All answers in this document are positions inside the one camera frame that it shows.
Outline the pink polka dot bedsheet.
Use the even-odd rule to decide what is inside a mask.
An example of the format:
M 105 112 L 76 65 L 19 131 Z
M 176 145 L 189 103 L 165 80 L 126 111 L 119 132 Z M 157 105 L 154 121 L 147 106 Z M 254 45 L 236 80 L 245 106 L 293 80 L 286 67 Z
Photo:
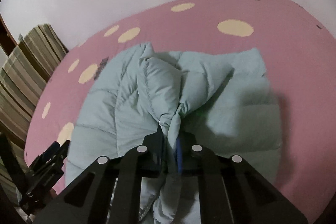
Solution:
M 142 42 L 161 52 L 260 51 L 282 116 L 275 185 L 310 223 L 317 220 L 335 194 L 335 38 L 290 0 L 177 0 L 104 26 L 52 74 L 29 126 L 25 162 L 70 130 L 102 59 Z

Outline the light blue puffer jacket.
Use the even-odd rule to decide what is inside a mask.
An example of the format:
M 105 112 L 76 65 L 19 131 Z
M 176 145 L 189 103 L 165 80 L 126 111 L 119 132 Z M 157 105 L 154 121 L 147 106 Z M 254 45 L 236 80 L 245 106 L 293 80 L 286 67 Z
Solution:
M 160 128 L 166 174 L 141 185 L 141 223 L 199 223 L 197 181 L 182 178 L 179 131 L 217 155 L 241 155 L 274 182 L 280 161 L 280 108 L 258 50 L 227 55 L 159 52 L 136 45 L 110 60 L 91 87 L 72 132 L 71 183 L 100 156 L 121 157 Z

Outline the striped green brown cushion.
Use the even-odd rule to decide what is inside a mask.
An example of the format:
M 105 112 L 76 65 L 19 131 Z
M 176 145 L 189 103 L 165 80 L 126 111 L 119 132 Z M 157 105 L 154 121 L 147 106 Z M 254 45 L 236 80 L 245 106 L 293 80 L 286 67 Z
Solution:
M 19 166 L 33 113 L 53 72 L 68 53 L 50 24 L 21 38 L 1 67 L 1 132 L 11 142 Z

